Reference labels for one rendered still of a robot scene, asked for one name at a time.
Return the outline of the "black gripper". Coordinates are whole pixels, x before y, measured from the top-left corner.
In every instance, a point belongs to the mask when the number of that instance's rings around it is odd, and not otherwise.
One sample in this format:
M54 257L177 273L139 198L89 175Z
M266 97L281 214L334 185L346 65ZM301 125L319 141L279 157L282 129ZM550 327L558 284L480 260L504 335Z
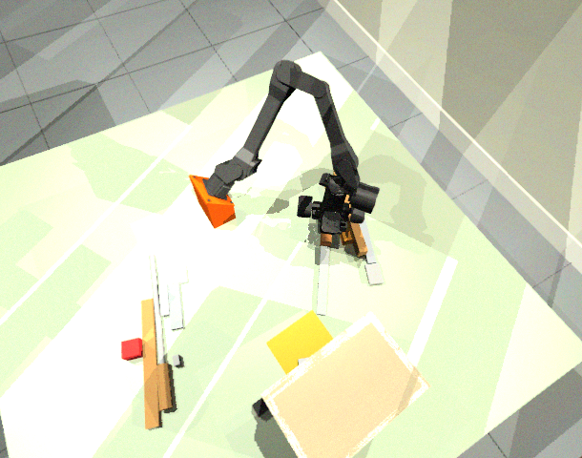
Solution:
M337 210L342 209L342 218L343 220L348 221L348 216L350 214L350 222L352 223L360 223L364 222L364 211L358 210L356 208L349 208L348 202L343 202L341 204L331 204L329 203L324 195L322 201L313 201L313 197L311 196L299 196L298 201L298 211L297 216L299 218L311 218L312 212L312 219L318 219L321 223L320 211L323 207L329 207L329 210Z

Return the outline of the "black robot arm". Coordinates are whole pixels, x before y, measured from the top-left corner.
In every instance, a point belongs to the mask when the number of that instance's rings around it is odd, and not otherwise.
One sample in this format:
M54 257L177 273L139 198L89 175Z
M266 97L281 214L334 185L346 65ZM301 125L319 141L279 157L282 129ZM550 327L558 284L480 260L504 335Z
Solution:
M302 71L301 66L290 60L279 61L274 69L266 97L255 124L242 148L232 159L216 165L209 179L203 184L209 196L227 200L227 194L235 185L258 171L262 163L260 148L267 138L285 100L296 90L313 95L325 129L331 152L333 171L336 176L323 173L319 184L325 187L324 197L331 204L341 204L349 195L350 207L368 214L376 203L380 188L360 182L357 167L359 160L347 141L327 82ZM354 189L355 188L355 189ZM323 234L342 234L347 221L342 209L320 211Z

